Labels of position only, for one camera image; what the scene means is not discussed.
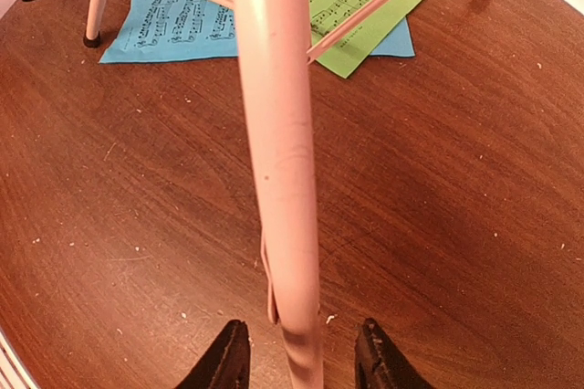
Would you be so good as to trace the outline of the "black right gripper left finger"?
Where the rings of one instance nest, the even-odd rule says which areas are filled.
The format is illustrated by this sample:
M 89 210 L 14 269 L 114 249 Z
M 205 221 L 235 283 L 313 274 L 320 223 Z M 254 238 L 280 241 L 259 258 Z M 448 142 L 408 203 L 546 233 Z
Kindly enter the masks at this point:
M 230 320 L 176 389 L 248 389 L 250 363 L 247 325 Z

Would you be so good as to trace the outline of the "blue sheet music paper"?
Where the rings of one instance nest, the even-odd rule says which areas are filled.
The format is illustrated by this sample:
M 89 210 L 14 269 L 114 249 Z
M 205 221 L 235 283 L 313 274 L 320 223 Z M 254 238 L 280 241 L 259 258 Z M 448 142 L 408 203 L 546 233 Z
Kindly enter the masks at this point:
M 101 63 L 159 63 L 238 55 L 231 9 L 208 0 L 131 0 L 130 12 Z M 348 77 L 368 56 L 414 57 L 406 19 L 376 12 L 318 58 Z

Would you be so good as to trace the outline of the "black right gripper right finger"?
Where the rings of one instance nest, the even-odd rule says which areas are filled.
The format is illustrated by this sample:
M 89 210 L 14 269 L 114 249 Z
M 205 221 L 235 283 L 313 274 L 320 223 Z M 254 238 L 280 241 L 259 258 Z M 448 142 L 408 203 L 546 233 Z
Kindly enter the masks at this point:
M 433 389 L 373 318 L 359 326 L 354 363 L 357 389 Z

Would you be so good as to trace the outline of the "pink music stand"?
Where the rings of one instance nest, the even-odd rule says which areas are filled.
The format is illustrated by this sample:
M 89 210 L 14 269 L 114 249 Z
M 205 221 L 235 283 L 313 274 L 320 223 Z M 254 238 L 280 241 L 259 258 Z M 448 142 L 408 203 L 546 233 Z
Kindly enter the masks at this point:
M 96 45 L 107 0 L 90 0 Z M 262 225 L 268 316 L 284 335 L 291 383 L 324 384 L 309 64 L 389 0 L 370 0 L 319 42 L 309 0 L 210 0 L 233 9 L 245 120 Z

